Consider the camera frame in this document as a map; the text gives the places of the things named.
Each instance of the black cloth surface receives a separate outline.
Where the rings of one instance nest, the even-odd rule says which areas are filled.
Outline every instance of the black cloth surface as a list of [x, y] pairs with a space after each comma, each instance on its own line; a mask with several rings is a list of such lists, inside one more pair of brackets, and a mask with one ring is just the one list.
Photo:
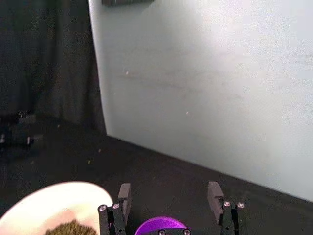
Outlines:
[[122, 183], [131, 183], [129, 235], [154, 216], [171, 216], [194, 231], [218, 235], [220, 227], [207, 201], [208, 182], [217, 181], [229, 199], [245, 202], [251, 234], [312, 234], [312, 203], [65, 121], [42, 118], [31, 129], [44, 134], [43, 146], [9, 163], [0, 215], [28, 194], [59, 182], [93, 182], [113, 199]]
[[105, 133], [87, 0], [3, 0], [0, 115], [29, 110]]

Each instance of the white panel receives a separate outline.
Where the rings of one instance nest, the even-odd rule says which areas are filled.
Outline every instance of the white panel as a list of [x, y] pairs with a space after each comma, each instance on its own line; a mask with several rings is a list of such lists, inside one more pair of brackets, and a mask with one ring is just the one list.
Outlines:
[[313, 201], [313, 1], [89, 3], [109, 135]]

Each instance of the white plate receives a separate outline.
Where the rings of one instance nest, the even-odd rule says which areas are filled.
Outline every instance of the white plate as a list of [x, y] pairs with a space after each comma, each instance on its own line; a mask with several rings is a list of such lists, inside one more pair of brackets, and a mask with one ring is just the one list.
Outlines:
[[99, 233], [98, 206], [112, 205], [108, 192], [86, 182], [48, 186], [25, 197], [0, 219], [1, 235], [44, 235], [76, 219]]

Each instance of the black tabletop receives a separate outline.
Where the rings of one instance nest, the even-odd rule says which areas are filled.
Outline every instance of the black tabletop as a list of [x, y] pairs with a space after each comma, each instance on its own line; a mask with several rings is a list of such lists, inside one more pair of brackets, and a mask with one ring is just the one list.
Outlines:
[[230, 200], [245, 202], [251, 234], [312, 234], [312, 203], [54, 118], [39, 119], [31, 130], [44, 134], [43, 145], [9, 163], [0, 216], [51, 184], [92, 182], [115, 198], [122, 183], [131, 183], [128, 234], [149, 218], [170, 216], [204, 235], [218, 235], [207, 201], [208, 182], [217, 181]]

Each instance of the dark curtain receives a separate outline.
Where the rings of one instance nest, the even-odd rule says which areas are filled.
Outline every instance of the dark curtain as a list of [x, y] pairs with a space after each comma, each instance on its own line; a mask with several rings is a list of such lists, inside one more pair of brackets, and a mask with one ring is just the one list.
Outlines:
[[105, 132], [87, 0], [4, 0], [0, 108]]

